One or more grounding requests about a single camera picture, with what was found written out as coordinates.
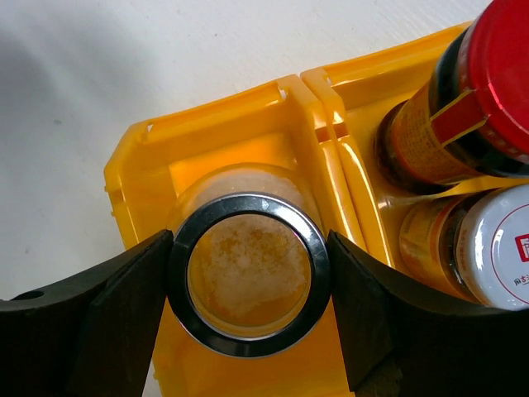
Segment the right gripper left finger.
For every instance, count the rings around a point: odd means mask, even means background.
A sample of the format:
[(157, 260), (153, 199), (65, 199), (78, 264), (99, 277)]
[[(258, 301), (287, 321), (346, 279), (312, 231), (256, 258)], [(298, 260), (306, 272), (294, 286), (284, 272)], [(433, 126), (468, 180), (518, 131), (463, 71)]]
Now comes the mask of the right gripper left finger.
[(173, 234), (1, 302), (3, 396), (140, 396)]

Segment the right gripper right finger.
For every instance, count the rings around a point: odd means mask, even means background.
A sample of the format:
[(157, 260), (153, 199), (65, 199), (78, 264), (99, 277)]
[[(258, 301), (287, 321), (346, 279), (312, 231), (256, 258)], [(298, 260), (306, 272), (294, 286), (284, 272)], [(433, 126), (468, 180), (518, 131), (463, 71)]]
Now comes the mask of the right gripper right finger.
[(337, 232), (327, 249), (351, 391), (377, 396), (525, 396), (528, 312), (474, 304), (379, 262)]

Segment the white-lid sauce jar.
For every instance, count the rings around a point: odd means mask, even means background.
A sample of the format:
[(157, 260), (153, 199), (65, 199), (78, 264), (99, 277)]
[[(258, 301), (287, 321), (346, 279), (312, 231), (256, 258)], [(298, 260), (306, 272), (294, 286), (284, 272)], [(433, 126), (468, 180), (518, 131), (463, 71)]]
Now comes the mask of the white-lid sauce jar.
[(417, 203), (398, 242), (423, 284), (490, 307), (527, 308), (527, 185)]

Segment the clear glass jar steel lid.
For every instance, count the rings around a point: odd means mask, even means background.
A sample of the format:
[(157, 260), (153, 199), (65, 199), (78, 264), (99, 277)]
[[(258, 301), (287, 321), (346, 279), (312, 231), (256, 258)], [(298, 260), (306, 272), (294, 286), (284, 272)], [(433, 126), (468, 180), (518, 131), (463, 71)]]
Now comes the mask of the clear glass jar steel lid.
[(308, 185), (278, 165), (240, 163), (187, 187), (169, 212), (166, 294), (182, 327), (224, 356), (272, 356), (303, 340), (331, 295)]

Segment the red-lid sauce jar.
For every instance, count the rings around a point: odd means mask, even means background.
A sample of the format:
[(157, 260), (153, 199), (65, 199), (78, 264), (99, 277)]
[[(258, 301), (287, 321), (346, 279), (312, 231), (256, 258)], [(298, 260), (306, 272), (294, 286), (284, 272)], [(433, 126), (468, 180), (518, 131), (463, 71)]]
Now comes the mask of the red-lid sauce jar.
[(382, 175), (412, 194), (482, 175), (526, 178), (528, 3), (491, 2), (384, 117), (374, 148)]

